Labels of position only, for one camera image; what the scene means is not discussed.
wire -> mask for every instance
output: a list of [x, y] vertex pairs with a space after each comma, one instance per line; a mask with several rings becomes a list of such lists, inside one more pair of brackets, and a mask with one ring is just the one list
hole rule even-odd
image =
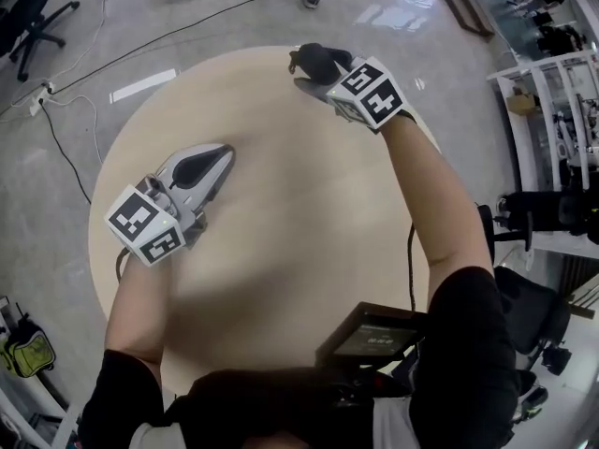
[[[95, 30], [94, 33], [94, 37], [92, 38], [92, 43], [90, 44], [90, 46], [87, 48], [86, 51], [84, 51], [80, 57], [75, 61], [75, 63], [70, 66], [69, 68], [58, 72], [55, 75], [52, 75], [51, 77], [40, 77], [40, 78], [36, 78], [36, 79], [32, 79], [32, 80], [28, 80], [28, 81], [24, 81], [21, 86], [17, 89], [17, 91], [13, 94], [13, 96], [10, 98], [10, 108], [20, 108], [23, 105], [25, 105], [27, 103], [27, 96], [29, 96], [31, 93], [33, 93], [35, 90], [37, 90], [40, 86], [42, 86], [41, 84], [36, 85], [31, 91], [29, 91], [28, 93], [26, 93], [23, 96], [20, 96], [18, 98], [16, 98], [17, 94], [21, 91], [22, 87], [25, 85], [25, 83], [31, 83], [32, 81], [52, 81], [54, 79], [57, 79], [58, 77], [60, 77], [61, 75], [64, 75], [66, 72], [71, 71], [72, 69], [74, 69], [79, 62], [82, 60], [82, 58], [92, 49], [92, 47], [94, 46], [95, 42], [97, 41], [97, 36], [100, 33], [100, 30], [102, 29], [102, 27], [104, 26], [104, 22], [106, 21], [106, 0], [102, 0], [102, 19], [100, 21], [100, 24], [98, 25], [97, 29]], [[2, 112], [0, 112], [0, 116], [3, 115], [7, 110], [9, 110], [9, 108], [4, 109]]]
[[414, 268], [412, 265], [412, 243], [414, 242], [414, 233], [416, 229], [414, 224], [410, 226], [410, 234], [408, 235], [408, 290], [410, 292], [410, 308], [416, 310], [416, 297], [414, 296]]
[[92, 201], [90, 200], [89, 196], [87, 195], [87, 193], [85, 193], [85, 190], [83, 189], [83, 185], [81, 184], [81, 179], [79, 177], [79, 173], [77, 172], [77, 169], [75, 168], [75, 165], [73, 165], [71, 160], [68, 159], [68, 156], [66, 156], [65, 152], [63, 151], [63, 147], [60, 145], [60, 142], [58, 141], [58, 138], [56, 137], [56, 134], [54, 133], [54, 126], [52, 125], [52, 120], [50, 119], [50, 115], [48, 114], [48, 111], [46, 111], [46, 108], [43, 105], [41, 105], [41, 109], [46, 114], [46, 118], [48, 119], [48, 123], [50, 124], [50, 131], [52, 133], [52, 137], [54, 138], [54, 141], [56, 141], [56, 145], [58, 146], [60, 153], [64, 156], [64, 158], [67, 160], [67, 162], [73, 168], [73, 171], [75, 172], [75, 178], [77, 178], [77, 183], [79, 184], [79, 187], [81, 188], [81, 192], [83, 193], [83, 196], [85, 196], [85, 199], [87, 200], [87, 202], [91, 205]]
[[78, 100], [79, 98], [83, 98], [85, 100], [87, 100], [90, 105], [92, 106], [92, 108], [94, 109], [94, 145], [95, 145], [95, 153], [97, 154], [97, 159], [100, 160], [100, 165], [102, 165], [104, 163], [104, 161], [102, 160], [102, 156], [100, 156], [100, 149], [97, 146], [97, 136], [95, 134], [95, 129], [97, 128], [97, 109], [94, 105], [94, 102], [92, 100], [90, 100], [87, 96], [85, 96], [84, 94], [79, 94], [77, 96], [75, 96], [75, 98], [73, 98], [70, 101], [67, 101], [66, 103], [61, 103], [59, 101], [55, 101], [52, 100], [50, 98], [48, 98], [46, 101], [49, 101], [50, 103], [53, 103], [54, 105], [58, 105], [59, 107], [66, 107], [67, 105], [70, 105], [71, 103], [73, 103], [75, 100]]
[[121, 266], [123, 265], [123, 259], [129, 254], [128, 248], [122, 248], [119, 255], [116, 257], [116, 281], [121, 282]]
[[64, 90], [66, 90], [67, 88], [70, 88], [71, 86], [73, 86], [73, 85], [76, 85], [76, 84], [77, 84], [77, 83], [79, 83], [80, 81], [82, 81], [82, 80], [85, 80], [85, 79], [87, 79], [87, 78], [91, 77], [92, 75], [95, 75], [96, 73], [98, 73], [98, 72], [100, 72], [100, 71], [104, 70], [104, 69], [105, 69], [105, 68], [107, 68], [108, 66], [111, 66], [111, 65], [113, 65], [113, 64], [115, 64], [115, 63], [117, 63], [119, 60], [123, 60], [124, 58], [126, 58], [127, 56], [129, 56], [131, 53], [135, 53], [136, 51], [138, 51], [138, 50], [141, 50], [141, 49], [143, 49], [143, 48], [147, 47], [148, 45], [152, 45], [154, 42], [156, 42], [156, 41], [158, 41], [158, 40], [160, 40], [160, 39], [162, 39], [162, 38], [165, 38], [166, 36], [171, 36], [171, 35], [173, 35], [173, 34], [176, 34], [176, 33], [178, 33], [178, 32], [182, 32], [183, 30], [187, 30], [188, 28], [194, 27], [194, 26], [196, 26], [196, 25], [199, 25], [199, 24], [200, 24], [200, 23], [202, 23], [202, 22], [205, 22], [206, 20], [209, 20], [209, 19], [211, 19], [212, 17], [216, 17], [217, 15], [220, 15], [221, 13], [225, 13], [226, 11], [232, 10], [233, 8], [241, 7], [242, 5], [249, 4], [249, 3], [251, 3], [251, 2], [255, 2], [255, 1], [257, 1], [257, 0], [246, 0], [246, 1], [244, 1], [244, 2], [241, 2], [240, 4], [234, 5], [233, 7], [227, 7], [227, 8], [225, 8], [225, 9], [223, 9], [223, 10], [217, 11], [216, 13], [213, 13], [212, 15], [209, 15], [208, 17], [205, 17], [205, 18], [203, 18], [203, 19], [201, 19], [201, 20], [198, 20], [198, 21], [197, 21], [197, 22], [195, 22], [195, 23], [191, 23], [191, 24], [189, 24], [189, 25], [185, 25], [185, 26], [183, 26], [183, 27], [181, 27], [181, 28], [178, 28], [178, 29], [176, 29], [176, 30], [172, 30], [171, 32], [165, 33], [165, 34], [163, 34], [163, 35], [161, 35], [161, 36], [159, 36], [159, 37], [157, 37], [157, 38], [155, 38], [155, 39], [153, 39], [153, 40], [150, 40], [150, 41], [149, 41], [149, 42], [147, 42], [147, 43], [144, 43], [143, 45], [140, 45], [139, 47], [136, 47], [136, 48], [134, 48], [134, 49], [133, 49], [133, 50], [131, 50], [131, 51], [128, 51], [128, 52], [127, 52], [127, 53], [125, 53], [124, 55], [121, 55], [120, 57], [118, 57], [118, 58], [115, 58], [114, 60], [111, 60], [111, 61], [109, 61], [108, 63], [106, 63], [106, 64], [104, 64], [104, 65], [100, 66], [100, 67], [99, 67], [99, 68], [97, 68], [96, 70], [94, 70], [94, 71], [92, 71], [92, 72], [88, 73], [87, 75], [84, 75], [84, 76], [83, 76], [83, 77], [81, 77], [80, 79], [76, 79], [75, 81], [73, 81], [73, 82], [69, 83], [67, 86], [64, 86], [64, 87], [63, 87], [63, 88], [61, 88], [60, 90], [57, 90], [56, 92], [54, 92], [54, 94], [59, 94], [59, 93], [63, 92], [63, 91], [64, 91]]
[[22, 115], [16, 116], [14, 118], [9, 118], [8, 120], [0, 120], [0, 123], [12, 123], [17, 122], [18, 120], [27, 120], [27, 118], [31, 118], [31, 115]]

black device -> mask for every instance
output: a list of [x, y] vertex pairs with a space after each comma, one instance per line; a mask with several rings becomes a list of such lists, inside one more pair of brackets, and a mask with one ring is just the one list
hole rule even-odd
[[382, 368], [424, 337], [427, 315], [360, 302], [316, 350], [317, 366]]

black cable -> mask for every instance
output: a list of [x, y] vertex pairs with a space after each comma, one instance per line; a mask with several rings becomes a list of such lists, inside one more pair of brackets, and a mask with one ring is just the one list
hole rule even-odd
[[121, 266], [123, 265], [123, 259], [129, 254], [128, 248], [122, 248], [119, 255], [116, 257], [116, 281], [121, 282]]
[[85, 80], [85, 79], [91, 77], [92, 75], [95, 75], [96, 73], [104, 70], [105, 68], [107, 68], [108, 66], [111, 66], [112, 64], [117, 63], [119, 60], [123, 60], [124, 58], [126, 58], [127, 56], [129, 56], [131, 53], [135, 53], [136, 51], [141, 50], [141, 49], [147, 47], [148, 45], [152, 45], [154, 42], [156, 42], [156, 41], [158, 41], [158, 40], [160, 40], [160, 39], [162, 39], [162, 38], [164, 38], [166, 36], [171, 36], [173, 34], [176, 34], [177, 32], [182, 32], [183, 30], [187, 30], [188, 28], [191, 28], [193, 26], [199, 25], [202, 22], [205, 22], [206, 20], [211, 19], [212, 17], [216, 17], [216, 15], [220, 15], [221, 13], [225, 13], [226, 11], [232, 10], [233, 8], [241, 7], [242, 5], [249, 4], [250, 2], [255, 2], [255, 1], [257, 1], [257, 0], [246, 0], [245, 2], [241, 2], [240, 4], [234, 5], [233, 7], [227, 7], [225, 9], [223, 9], [223, 10], [217, 11], [216, 13], [213, 13], [212, 15], [209, 15], [208, 17], [205, 17], [205, 18], [203, 18], [201, 20], [198, 20], [195, 23], [191, 23], [189, 25], [185, 25], [185, 26], [183, 26], [181, 28], [178, 28], [177, 30], [172, 30], [171, 32], [165, 33], [165, 34], [163, 34], [163, 35], [155, 38], [154, 40], [150, 40], [149, 42], [144, 43], [143, 45], [141, 45], [141, 46], [139, 46], [137, 48], [134, 48], [131, 51], [128, 51], [124, 55], [121, 55], [120, 57], [115, 58], [114, 60], [111, 60], [107, 64], [100, 66], [96, 70], [88, 73], [87, 75], [81, 77], [80, 79], [76, 79], [75, 81], [69, 83], [67, 86], [64, 86], [60, 90], [57, 90], [56, 92], [54, 92], [54, 94], [61, 93], [62, 91], [66, 90], [67, 88], [70, 88], [71, 86], [76, 85], [80, 81]]
[[416, 229], [414, 224], [410, 226], [408, 235], [408, 290], [410, 291], [410, 307], [412, 311], [416, 310], [416, 297], [414, 296], [414, 268], [412, 267], [412, 243], [414, 242], [414, 233]]
[[19, 103], [21, 103], [27, 96], [29, 96], [30, 94], [32, 94], [35, 90], [37, 90], [38, 88], [40, 88], [41, 86], [43, 86], [42, 84], [36, 85], [33, 90], [30, 90], [29, 92], [27, 92], [26, 94], [24, 94], [21, 98], [19, 98], [17, 101], [10, 101], [10, 106], [6, 107], [5, 109], [3, 109], [2, 111], [0, 111], [0, 116], [4, 115], [7, 111], [9, 111], [13, 105], [18, 105]]
[[87, 193], [85, 193], [85, 190], [83, 189], [83, 185], [81, 184], [81, 180], [79, 178], [79, 173], [77, 172], [75, 165], [73, 165], [71, 160], [68, 159], [68, 156], [66, 156], [65, 152], [63, 151], [63, 147], [60, 146], [60, 142], [58, 141], [58, 138], [54, 134], [54, 126], [52, 125], [52, 120], [50, 119], [50, 115], [48, 114], [48, 111], [46, 111], [46, 109], [44, 108], [44, 106], [41, 103], [40, 103], [40, 106], [41, 106], [41, 109], [44, 110], [44, 113], [46, 113], [46, 118], [48, 118], [48, 123], [50, 124], [50, 131], [52, 133], [52, 137], [54, 138], [54, 141], [56, 141], [56, 145], [58, 145], [58, 149], [60, 150], [60, 153], [63, 154], [64, 158], [67, 160], [67, 162], [73, 168], [73, 171], [75, 172], [75, 178], [77, 178], [77, 183], [79, 184], [79, 187], [81, 188], [81, 192], [83, 193], [83, 196], [85, 196], [85, 199], [87, 200], [87, 202], [91, 205], [92, 201], [90, 200], [89, 196], [87, 195]]
[[92, 72], [88, 73], [87, 75], [84, 75], [84, 76], [83, 76], [83, 77], [81, 77], [80, 79], [76, 79], [75, 81], [72, 81], [72, 82], [71, 82], [71, 83], [69, 83], [67, 86], [64, 86], [64, 87], [63, 87], [63, 88], [61, 88], [60, 90], [57, 90], [56, 92], [54, 92], [54, 94], [59, 94], [59, 93], [61, 93], [63, 90], [66, 90], [67, 88], [70, 88], [71, 86], [73, 86], [73, 85], [75, 85], [75, 84], [79, 83], [80, 81], [82, 81], [82, 80], [85, 80], [85, 79], [87, 79], [87, 78], [91, 77], [92, 75], [95, 75], [96, 73], [98, 73], [98, 72], [102, 71], [103, 69], [107, 68], [108, 66], [110, 66], [110, 65], [112, 65], [112, 64], [115, 64], [115, 63], [117, 63], [119, 60], [123, 60], [124, 58], [126, 58], [127, 56], [129, 56], [131, 53], [135, 53], [136, 51], [138, 51], [138, 50], [141, 50], [141, 49], [143, 49], [143, 48], [147, 47], [148, 45], [152, 45], [154, 42], [156, 42], [156, 41], [158, 41], [158, 40], [160, 40], [160, 39], [164, 38], [165, 36], [171, 36], [171, 35], [173, 35], [173, 34], [176, 34], [176, 33], [178, 33], [178, 32], [182, 32], [183, 30], [187, 30], [188, 28], [191, 28], [191, 27], [193, 27], [193, 26], [199, 25], [199, 24], [200, 24], [200, 23], [202, 23], [202, 22], [205, 22], [206, 20], [209, 20], [209, 19], [211, 19], [212, 17], [216, 17], [217, 15], [220, 15], [221, 13], [225, 13], [226, 11], [232, 10], [233, 8], [241, 7], [242, 5], [249, 4], [249, 3], [251, 3], [251, 2], [256, 2], [256, 1], [257, 1], [257, 0], [246, 0], [245, 2], [241, 2], [240, 4], [234, 5], [233, 7], [227, 7], [227, 8], [225, 8], [225, 9], [223, 9], [223, 10], [217, 11], [216, 13], [213, 13], [212, 15], [209, 15], [208, 17], [205, 17], [205, 18], [203, 18], [203, 19], [201, 19], [201, 20], [198, 20], [198, 21], [197, 21], [197, 22], [195, 22], [195, 23], [191, 23], [191, 24], [189, 24], [189, 25], [182, 26], [181, 28], [178, 28], [177, 30], [172, 30], [171, 32], [165, 33], [165, 34], [163, 34], [163, 35], [161, 35], [161, 36], [159, 36], [159, 37], [155, 38], [154, 40], [150, 40], [149, 42], [147, 42], [147, 43], [144, 43], [143, 45], [141, 45], [141, 46], [139, 46], [139, 47], [137, 47], [137, 48], [135, 48], [135, 49], [133, 49], [133, 50], [131, 50], [131, 51], [128, 51], [128, 52], [127, 52], [127, 53], [125, 53], [124, 55], [121, 55], [120, 57], [118, 57], [118, 58], [115, 58], [114, 60], [111, 60], [111, 61], [110, 61], [110, 62], [108, 62], [107, 64], [100, 66], [99, 68], [97, 68], [96, 70], [94, 70], [94, 71], [92, 71]]

small display screen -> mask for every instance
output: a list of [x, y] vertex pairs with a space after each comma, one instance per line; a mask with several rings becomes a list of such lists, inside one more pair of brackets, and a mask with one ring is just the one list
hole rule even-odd
[[413, 329], [362, 325], [334, 354], [395, 355], [415, 334]]

black sleeve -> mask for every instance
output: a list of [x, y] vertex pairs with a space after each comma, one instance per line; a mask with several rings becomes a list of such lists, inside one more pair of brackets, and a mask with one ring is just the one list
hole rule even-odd
[[410, 419], [422, 449], [495, 449], [507, 442], [519, 394], [516, 354], [494, 278], [449, 276], [429, 309]]
[[133, 356], [106, 351], [81, 417], [81, 445], [127, 449], [139, 426], [160, 426], [163, 415], [162, 392], [150, 370]]

